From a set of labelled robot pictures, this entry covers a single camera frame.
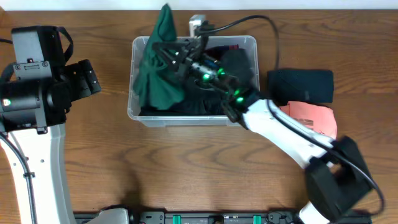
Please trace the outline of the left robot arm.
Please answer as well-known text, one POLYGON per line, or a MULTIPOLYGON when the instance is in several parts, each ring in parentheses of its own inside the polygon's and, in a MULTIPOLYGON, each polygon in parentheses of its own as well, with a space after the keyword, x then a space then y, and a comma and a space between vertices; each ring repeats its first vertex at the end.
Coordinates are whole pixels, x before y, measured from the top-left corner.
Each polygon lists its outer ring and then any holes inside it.
POLYGON ((72 102, 100 92, 89 60, 11 63, 1 75, 1 147, 22 223, 75 223, 65 171, 72 102))

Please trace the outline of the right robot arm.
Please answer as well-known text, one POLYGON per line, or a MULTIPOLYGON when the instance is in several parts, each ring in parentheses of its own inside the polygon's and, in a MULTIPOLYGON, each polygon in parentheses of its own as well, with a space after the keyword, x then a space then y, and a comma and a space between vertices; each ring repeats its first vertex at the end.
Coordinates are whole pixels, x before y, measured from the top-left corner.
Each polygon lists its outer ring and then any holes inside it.
POLYGON ((337 223, 376 185, 357 144, 333 139, 282 112, 269 96, 243 83, 204 53, 205 40, 155 42, 156 54, 181 78, 221 93, 225 115, 258 133, 288 154, 305 173, 309 202, 299 211, 302 223, 337 223))

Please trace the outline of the black garment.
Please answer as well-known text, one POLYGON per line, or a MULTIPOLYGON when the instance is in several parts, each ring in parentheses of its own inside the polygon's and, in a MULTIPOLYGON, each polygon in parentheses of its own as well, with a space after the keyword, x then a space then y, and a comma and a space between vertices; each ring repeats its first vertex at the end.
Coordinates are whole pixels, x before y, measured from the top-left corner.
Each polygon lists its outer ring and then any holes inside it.
POLYGON ((174 104, 167 110, 155 108, 141 108, 141 116, 206 116, 222 115, 220 95, 214 91, 203 90, 196 86, 195 79, 180 81, 183 86, 185 98, 183 101, 174 104))

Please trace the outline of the dark green garment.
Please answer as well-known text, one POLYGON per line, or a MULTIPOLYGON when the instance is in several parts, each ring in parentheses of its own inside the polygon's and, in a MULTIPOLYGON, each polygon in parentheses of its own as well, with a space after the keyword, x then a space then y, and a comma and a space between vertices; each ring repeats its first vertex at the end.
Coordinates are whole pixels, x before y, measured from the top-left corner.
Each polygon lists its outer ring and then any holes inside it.
POLYGON ((169 70, 168 65, 158 56, 152 46, 156 42, 174 42, 177 40, 172 10, 168 4, 162 6, 154 30, 152 31, 142 59, 139 74, 134 81, 133 90, 139 97, 141 108, 167 110, 184 100, 183 86, 169 70))

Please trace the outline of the dark navy garment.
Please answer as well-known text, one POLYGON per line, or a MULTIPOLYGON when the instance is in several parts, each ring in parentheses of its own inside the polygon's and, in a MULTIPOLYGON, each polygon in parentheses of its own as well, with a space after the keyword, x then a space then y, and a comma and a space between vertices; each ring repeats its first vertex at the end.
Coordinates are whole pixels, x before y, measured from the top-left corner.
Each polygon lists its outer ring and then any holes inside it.
POLYGON ((334 76, 331 70, 272 70, 267 73, 267 84, 272 99, 280 105, 286 105, 289 101, 311 104, 333 102, 334 76))

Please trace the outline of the red navy plaid garment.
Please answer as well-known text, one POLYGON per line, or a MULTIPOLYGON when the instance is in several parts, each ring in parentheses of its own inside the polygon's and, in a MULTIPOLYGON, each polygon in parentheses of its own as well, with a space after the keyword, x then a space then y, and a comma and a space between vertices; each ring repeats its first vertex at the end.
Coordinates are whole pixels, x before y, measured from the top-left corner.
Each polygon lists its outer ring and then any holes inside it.
POLYGON ((206 49, 205 52, 208 55, 223 55, 225 52, 227 52, 229 50, 233 50, 233 49, 239 49, 239 45, 235 44, 235 45, 216 46, 216 47, 206 49))

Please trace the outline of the pink printed garment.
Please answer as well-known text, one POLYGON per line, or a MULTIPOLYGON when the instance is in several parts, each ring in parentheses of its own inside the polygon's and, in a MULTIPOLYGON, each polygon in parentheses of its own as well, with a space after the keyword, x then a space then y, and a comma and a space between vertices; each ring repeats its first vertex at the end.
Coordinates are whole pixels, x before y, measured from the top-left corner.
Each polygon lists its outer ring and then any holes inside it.
POLYGON ((279 108, 308 129, 336 139, 337 124, 332 109, 300 101, 289 101, 279 108))

